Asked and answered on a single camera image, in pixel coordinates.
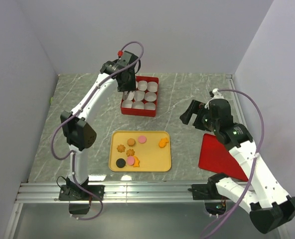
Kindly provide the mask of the round tan cookie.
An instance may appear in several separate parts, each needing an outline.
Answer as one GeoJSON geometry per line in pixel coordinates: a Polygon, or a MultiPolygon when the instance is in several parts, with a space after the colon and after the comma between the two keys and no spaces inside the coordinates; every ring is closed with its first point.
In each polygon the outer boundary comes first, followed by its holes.
{"type": "Polygon", "coordinates": [[[135,141],[133,138],[129,138],[129,139],[127,140],[127,145],[128,145],[128,146],[132,147],[132,146],[134,146],[135,144],[136,144],[136,141],[135,141]]]}

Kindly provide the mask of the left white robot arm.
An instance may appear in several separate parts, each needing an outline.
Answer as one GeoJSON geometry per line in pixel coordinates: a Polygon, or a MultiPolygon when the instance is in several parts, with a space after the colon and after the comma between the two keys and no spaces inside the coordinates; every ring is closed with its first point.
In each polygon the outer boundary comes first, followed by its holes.
{"type": "Polygon", "coordinates": [[[60,115],[61,122],[66,122],[62,127],[63,135],[72,151],[68,178],[77,182],[70,190],[76,200],[83,200],[88,194],[88,187],[83,183],[88,180],[89,148],[97,137],[91,126],[97,111],[113,91],[129,92],[136,89],[135,67],[141,64],[141,60],[128,51],[120,54],[118,59],[102,65],[94,85],[81,102],[71,111],[63,111],[60,115]]]}

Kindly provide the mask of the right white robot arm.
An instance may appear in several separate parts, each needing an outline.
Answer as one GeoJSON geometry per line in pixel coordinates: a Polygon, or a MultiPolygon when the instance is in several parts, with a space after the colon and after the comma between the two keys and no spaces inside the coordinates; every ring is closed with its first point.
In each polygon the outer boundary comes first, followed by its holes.
{"type": "Polygon", "coordinates": [[[295,196],[291,196],[273,176],[247,128],[234,122],[229,102],[213,99],[205,104],[193,100],[179,118],[183,124],[188,124],[193,114],[196,115],[193,126],[214,133],[254,189],[253,192],[245,191],[225,173],[218,173],[208,179],[208,195],[213,199],[224,196],[237,203],[263,234],[291,221],[295,217],[295,196]]]}

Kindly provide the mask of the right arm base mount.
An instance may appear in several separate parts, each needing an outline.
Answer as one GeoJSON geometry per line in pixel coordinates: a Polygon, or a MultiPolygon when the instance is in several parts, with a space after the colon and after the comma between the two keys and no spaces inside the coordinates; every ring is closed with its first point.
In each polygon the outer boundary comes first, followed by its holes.
{"type": "Polygon", "coordinates": [[[194,201],[204,202],[204,212],[209,217],[222,217],[236,206],[234,204],[228,209],[227,202],[232,201],[226,196],[220,195],[218,191],[209,184],[192,184],[187,190],[192,194],[192,199],[194,201]]]}

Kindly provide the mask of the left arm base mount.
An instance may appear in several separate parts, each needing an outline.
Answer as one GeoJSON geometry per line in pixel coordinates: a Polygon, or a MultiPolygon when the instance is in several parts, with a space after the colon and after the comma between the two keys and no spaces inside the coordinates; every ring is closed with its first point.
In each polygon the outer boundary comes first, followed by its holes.
{"type": "Polygon", "coordinates": [[[104,197],[104,185],[89,185],[89,179],[86,179],[80,186],[86,191],[80,189],[68,177],[59,176],[56,180],[60,188],[58,200],[69,202],[69,213],[72,216],[83,216],[89,213],[91,203],[102,201],[104,197]]]}

